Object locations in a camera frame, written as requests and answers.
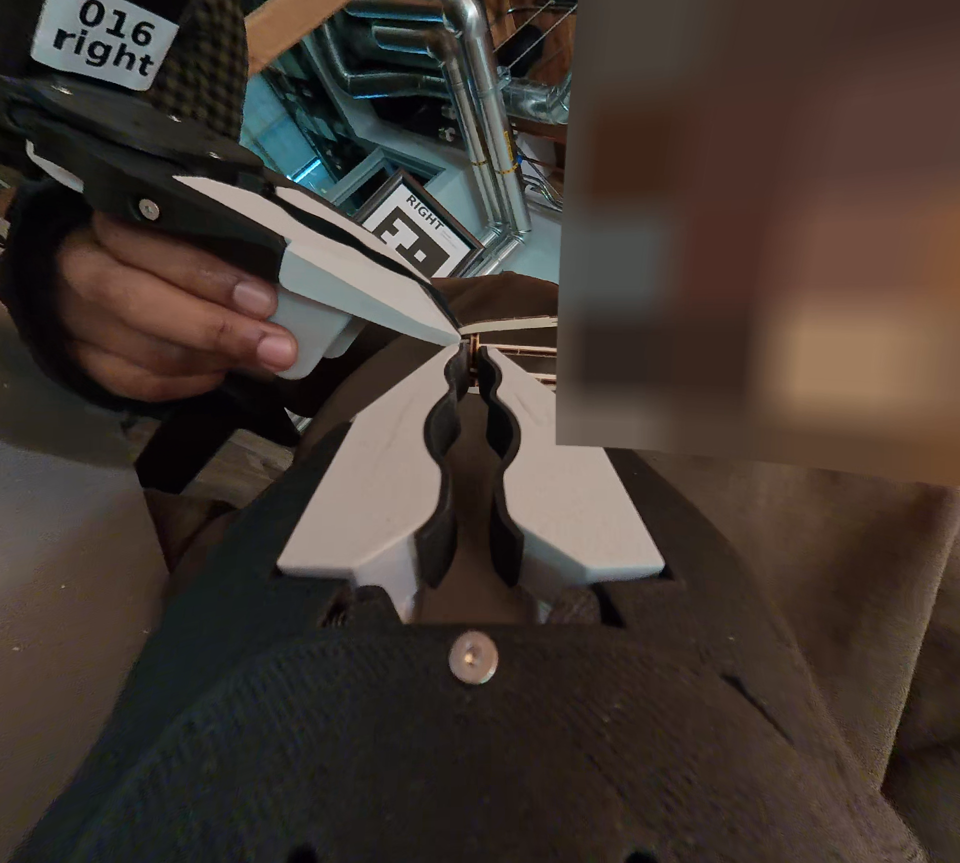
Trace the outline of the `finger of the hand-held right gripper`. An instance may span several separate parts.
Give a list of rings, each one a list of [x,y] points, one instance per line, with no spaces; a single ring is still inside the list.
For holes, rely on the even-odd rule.
[[[366,233],[318,197],[291,186],[268,187],[265,194],[198,175],[174,176],[174,196],[183,207],[174,220],[235,266],[279,285],[282,257],[292,241],[310,234],[352,248],[389,270],[422,281],[447,317],[460,329],[427,279],[389,246]]]
[[[367,326],[441,347],[461,340],[423,281],[318,234],[287,245],[271,321],[296,341],[294,364],[279,372],[292,380],[344,355]]]

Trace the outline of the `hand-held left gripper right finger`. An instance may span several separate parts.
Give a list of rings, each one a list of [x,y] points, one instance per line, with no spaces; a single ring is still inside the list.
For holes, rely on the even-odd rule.
[[[555,392],[491,345],[477,350],[477,384],[497,458],[491,564],[527,619],[570,590],[660,575],[665,558],[606,451],[557,442]]]

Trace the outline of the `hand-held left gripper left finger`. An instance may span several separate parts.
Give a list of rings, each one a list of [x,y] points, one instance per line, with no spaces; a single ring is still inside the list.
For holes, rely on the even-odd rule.
[[[279,556],[284,575],[379,588],[414,618],[457,548],[447,458],[469,355],[451,345],[354,416]]]

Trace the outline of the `wooden wheel model part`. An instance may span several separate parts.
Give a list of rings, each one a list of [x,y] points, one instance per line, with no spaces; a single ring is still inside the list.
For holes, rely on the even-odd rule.
[[[496,350],[536,379],[556,389],[558,317],[504,317],[475,321],[461,326],[461,338],[468,345],[469,386],[467,392],[479,394],[478,353],[483,348]]]

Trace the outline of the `person's right hand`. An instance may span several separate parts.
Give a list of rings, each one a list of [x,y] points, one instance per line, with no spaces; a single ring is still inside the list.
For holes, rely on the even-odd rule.
[[[185,400],[229,373],[278,374],[298,357],[295,337],[271,321],[271,284],[103,213],[64,239],[54,285],[67,353],[119,398]]]

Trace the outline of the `framed black white marker sign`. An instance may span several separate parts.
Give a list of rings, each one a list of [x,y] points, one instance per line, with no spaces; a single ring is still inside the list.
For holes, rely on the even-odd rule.
[[[484,249],[404,169],[396,170],[364,202],[354,220],[429,280],[462,276]]]

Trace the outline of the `silver metal ceiling pipe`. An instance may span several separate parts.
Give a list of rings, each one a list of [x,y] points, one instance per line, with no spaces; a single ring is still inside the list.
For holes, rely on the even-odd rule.
[[[472,79],[476,107],[486,144],[487,163],[496,179],[503,220],[496,234],[485,241],[481,261],[472,274],[487,276],[524,243],[531,221],[524,197],[522,172],[506,107],[499,87],[494,44],[481,0],[438,0],[443,19],[459,39],[466,67]]]

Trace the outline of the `silver ventilation duct bundle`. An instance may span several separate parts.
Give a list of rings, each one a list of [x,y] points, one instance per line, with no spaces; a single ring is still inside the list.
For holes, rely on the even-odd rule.
[[[387,51],[378,46],[363,20],[335,13],[297,44],[317,76],[320,64],[354,99],[423,97],[450,101],[447,81],[427,54]]]

